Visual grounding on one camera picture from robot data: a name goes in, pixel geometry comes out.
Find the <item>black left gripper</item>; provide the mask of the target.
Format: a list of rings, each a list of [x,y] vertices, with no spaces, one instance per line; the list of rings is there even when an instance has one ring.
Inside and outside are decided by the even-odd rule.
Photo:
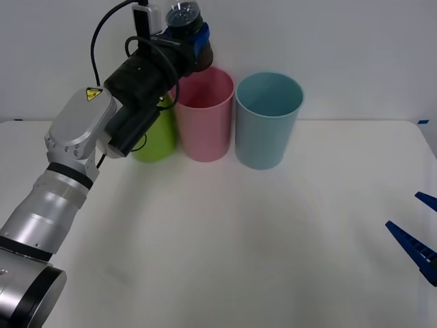
[[[155,36],[135,36],[136,81],[179,81],[196,71],[210,29],[204,22],[193,40],[173,38],[169,29]]]

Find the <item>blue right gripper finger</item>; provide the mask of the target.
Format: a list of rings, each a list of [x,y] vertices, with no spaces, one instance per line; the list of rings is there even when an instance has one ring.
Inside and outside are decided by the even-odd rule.
[[[409,235],[392,221],[387,221],[385,226],[417,265],[425,279],[432,286],[436,286],[436,252]]]
[[[428,194],[417,192],[414,195],[418,200],[422,201],[425,205],[430,207],[432,210],[437,210],[437,198],[430,196]]]

